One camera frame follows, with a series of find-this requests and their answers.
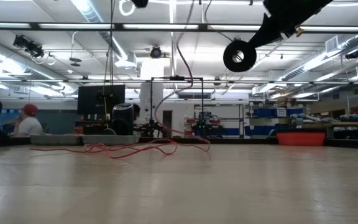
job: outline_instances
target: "beige floor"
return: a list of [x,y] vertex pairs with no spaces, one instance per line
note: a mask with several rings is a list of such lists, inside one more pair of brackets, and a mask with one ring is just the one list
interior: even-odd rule
[[358,223],[358,149],[213,145],[112,160],[0,148],[0,223]]

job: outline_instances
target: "red cap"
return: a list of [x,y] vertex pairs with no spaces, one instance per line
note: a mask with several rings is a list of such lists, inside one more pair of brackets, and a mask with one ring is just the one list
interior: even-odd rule
[[29,116],[35,116],[35,114],[38,112],[38,107],[29,103],[23,107],[23,111]]

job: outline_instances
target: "computer monitor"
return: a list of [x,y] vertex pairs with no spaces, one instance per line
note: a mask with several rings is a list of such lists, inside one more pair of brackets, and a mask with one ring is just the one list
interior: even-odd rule
[[106,96],[107,113],[112,108],[125,102],[125,85],[81,86],[78,88],[77,114],[104,114],[104,98]]

